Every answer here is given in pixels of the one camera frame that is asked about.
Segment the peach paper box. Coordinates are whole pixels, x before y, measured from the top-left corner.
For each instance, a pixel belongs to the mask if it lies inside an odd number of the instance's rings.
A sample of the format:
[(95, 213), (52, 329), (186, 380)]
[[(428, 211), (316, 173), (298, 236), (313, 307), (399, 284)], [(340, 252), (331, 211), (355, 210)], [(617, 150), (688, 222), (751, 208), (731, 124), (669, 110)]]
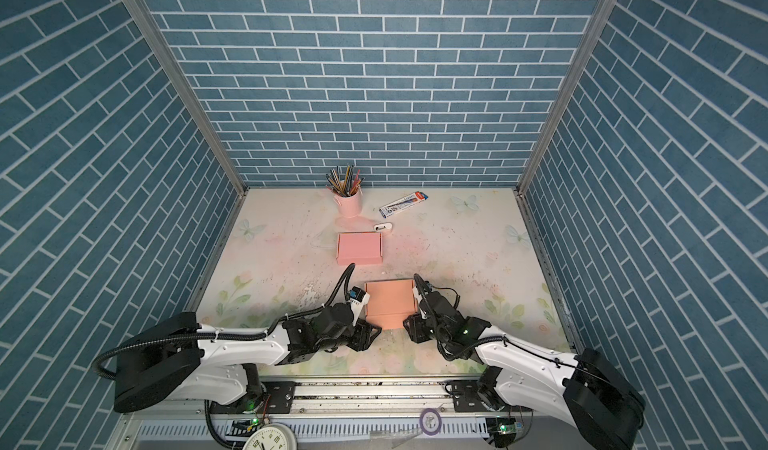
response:
[(365, 320), (382, 330), (403, 329), (403, 322), (417, 312), (412, 280), (367, 282), (365, 291), (370, 296), (365, 309)]

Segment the pink paper box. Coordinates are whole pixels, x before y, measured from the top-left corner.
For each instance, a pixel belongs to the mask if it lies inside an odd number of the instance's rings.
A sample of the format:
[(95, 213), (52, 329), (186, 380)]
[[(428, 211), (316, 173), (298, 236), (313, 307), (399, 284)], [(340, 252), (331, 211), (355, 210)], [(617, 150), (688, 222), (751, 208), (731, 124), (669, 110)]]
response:
[(337, 239), (339, 265), (378, 265), (383, 262), (382, 235), (376, 232), (341, 233)]

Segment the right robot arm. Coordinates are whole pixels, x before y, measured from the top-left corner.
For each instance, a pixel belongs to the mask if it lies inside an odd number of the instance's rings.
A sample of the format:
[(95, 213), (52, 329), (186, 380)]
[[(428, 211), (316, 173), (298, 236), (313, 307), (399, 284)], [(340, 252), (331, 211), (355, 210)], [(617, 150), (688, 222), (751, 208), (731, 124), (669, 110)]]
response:
[(417, 311), (403, 325), (415, 343), (434, 341), (447, 361), (473, 360), (485, 370), (477, 396), (488, 407), (523, 406), (576, 428), (596, 449), (631, 449), (644, 426), (645, 401), (598, 351), (559, 352), (516, 338), (490, 322), (463, 316), (423, 281)]

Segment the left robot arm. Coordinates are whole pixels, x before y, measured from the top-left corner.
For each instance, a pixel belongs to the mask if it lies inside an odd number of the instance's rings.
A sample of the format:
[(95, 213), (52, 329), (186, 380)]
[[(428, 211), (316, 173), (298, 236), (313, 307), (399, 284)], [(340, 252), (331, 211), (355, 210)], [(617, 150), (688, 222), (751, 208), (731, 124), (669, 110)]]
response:
[(260, 366), (303, 363), (340, 347), (362, 352), (381, 332), (351, 303), (285, 315), (262, 330), (203, 325), (184, 312), (97, 356), (91, 369), (114, 382), (118, 413), (165, 400), (202, 400), (244, 413), (266, 399)]

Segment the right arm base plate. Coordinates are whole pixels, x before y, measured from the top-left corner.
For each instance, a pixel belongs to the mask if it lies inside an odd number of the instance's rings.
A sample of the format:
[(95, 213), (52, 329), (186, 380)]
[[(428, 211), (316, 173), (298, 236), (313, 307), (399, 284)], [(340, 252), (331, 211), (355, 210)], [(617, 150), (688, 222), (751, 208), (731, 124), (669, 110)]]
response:
[(457, 413), (531, 412), (528, 407), (505, 403), (499, 396), (492, 395), (490, 388), (478, 380), (448, 380), (442, 386)]

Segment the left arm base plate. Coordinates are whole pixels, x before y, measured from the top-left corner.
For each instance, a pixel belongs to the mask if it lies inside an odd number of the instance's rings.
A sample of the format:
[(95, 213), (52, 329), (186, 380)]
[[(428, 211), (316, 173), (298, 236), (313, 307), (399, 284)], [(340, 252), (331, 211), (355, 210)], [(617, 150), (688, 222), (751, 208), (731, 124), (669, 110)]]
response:
[(253, 392), (227, 405), (211, 402), (209, 412), (214, 415), (285, 415), (291, 412), (295, 396), (294, 381), (262, 382), (261, 393)]

